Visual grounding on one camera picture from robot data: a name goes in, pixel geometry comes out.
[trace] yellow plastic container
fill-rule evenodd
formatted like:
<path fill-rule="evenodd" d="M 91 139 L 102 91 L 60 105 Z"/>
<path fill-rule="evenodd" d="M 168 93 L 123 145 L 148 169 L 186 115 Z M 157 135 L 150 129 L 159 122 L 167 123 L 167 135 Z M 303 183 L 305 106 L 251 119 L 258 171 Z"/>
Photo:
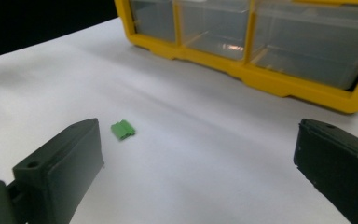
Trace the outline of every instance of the yellow plastic container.
<path fill-rule="evenodd" d="M 339 6 L 358 5 L 358 0 L 298 1 L 311 5 L 270 6 L 258 0 L 115 0 L 126 36 L 136 46 L 167 59 L 212 67 L 277 96 L 291 95 L 341 112 L 358 112 L 358 9 Z M 301 27 L 315 32 L 301 36 L 304 31 L 297 30 Z M 290 34 L 274 35 L 274 29 L 292 29 L 298 41 L 290 40 Z M 321 45 L 322 50 L 315 49 Z"/>

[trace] yellow frame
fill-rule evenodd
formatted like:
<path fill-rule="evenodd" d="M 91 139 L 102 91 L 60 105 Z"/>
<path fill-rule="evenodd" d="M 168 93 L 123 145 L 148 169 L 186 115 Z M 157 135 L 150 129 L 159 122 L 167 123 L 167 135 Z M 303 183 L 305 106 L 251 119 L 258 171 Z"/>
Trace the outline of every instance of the yellow frame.
<path fill-rule="evenodd" d="M 344 4 L 358 0 L 297 0 L 302 2 Z M 124 30 L 130 42 L 149 49 L 154 54 L 167 59 L 189 60 L 228 73 L 239 78 L 246 85 L 285 97 L 294 96 L 306 101 L 323 105 L 344 113 L 358 112 L 358 84 L 354 91 L 344 91 L 317 82 L 291 77 L 282 73 L 256 67 L 249 63 L 250 47 L 255 25 L 255 0 L 251 0 L 251 13 L 245 43 L 245 57 L 242 61 L 233 61 L 224 57 L 186 48 L 180 43 L 179 6 L 173 5 L 176 42 L 166 42 L 147 35 L 135 33 L 131 15 L 130 0 L 115 0 L 118 16 L 122 19 Z"/>

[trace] green piece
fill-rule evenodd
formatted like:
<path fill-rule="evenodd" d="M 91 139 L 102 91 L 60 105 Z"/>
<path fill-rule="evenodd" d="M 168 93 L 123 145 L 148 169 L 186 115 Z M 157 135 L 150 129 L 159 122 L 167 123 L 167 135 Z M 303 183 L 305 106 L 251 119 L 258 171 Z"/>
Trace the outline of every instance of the green piece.
<path fill-rule="evenodd" d="M 135 134 L 135 129 L 124 119 L 121 122 L 112 125 L 111 130 L 119 140 L 124 140 Z"/>

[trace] tabletop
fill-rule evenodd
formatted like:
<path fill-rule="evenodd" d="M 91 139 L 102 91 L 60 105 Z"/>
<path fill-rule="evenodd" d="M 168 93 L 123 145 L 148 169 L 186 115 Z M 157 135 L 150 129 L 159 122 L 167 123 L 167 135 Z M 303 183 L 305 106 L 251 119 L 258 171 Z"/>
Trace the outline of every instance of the tabletop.
<path fill-rule="evenodd" d="M 293 163 L 298 123 L 358 136 L 344 115 L 166 60 L 120 19 L 0 56 L 0 179 L 72 123 L 97 118 L 105 166 L 72 224 L 349 223 Z M 118 141 L 126 119 L 137 134 Z"/>

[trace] storage bin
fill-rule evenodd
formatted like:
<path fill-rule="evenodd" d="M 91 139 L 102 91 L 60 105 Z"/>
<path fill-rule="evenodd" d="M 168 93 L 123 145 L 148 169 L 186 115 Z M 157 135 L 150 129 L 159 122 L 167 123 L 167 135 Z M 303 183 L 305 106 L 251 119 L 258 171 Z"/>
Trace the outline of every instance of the storage bin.
<path fill-rule="evenodd" d="M 131 11 L 137 34 L 175 41 L 171 0 L 131 0 Z"/>
<path fill-rule="evenodd" d="M 229 59 L 243 58 L 249 1 L 177 0 L 182 44 Z"/>
<path fill-rule="evenodd" d="M 358 78 L 358 7 L 262 2 L 252 63 L 342 90 Z"/>

